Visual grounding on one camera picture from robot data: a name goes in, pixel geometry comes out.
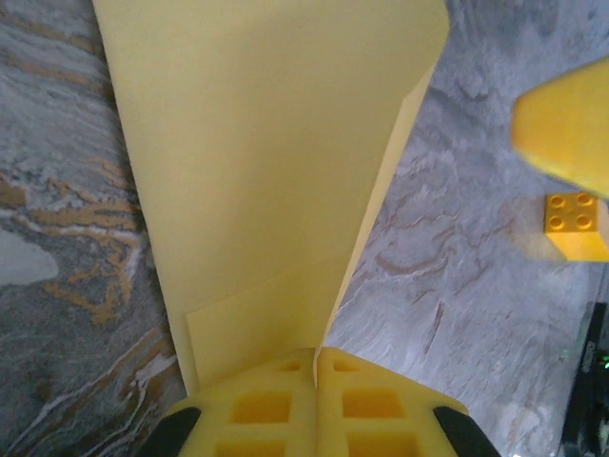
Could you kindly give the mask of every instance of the marble floor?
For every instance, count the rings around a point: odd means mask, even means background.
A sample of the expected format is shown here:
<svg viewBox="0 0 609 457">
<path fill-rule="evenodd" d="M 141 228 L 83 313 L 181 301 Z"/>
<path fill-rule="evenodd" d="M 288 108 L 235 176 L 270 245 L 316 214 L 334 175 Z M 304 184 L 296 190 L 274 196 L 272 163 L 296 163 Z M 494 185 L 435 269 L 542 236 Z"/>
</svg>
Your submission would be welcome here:
<svg viewBox="0 0 609 457">
<path fill-rule="evenodd" d="M 561 261 L 515 98 L 609 54 L 606 0 L 447 0 L 451 32 L 327 343 L 556 455 L 606 264 Z M 89 0 L 0 2 L 0 454 L 130 455 L 185 395 Z"/>
</svg>

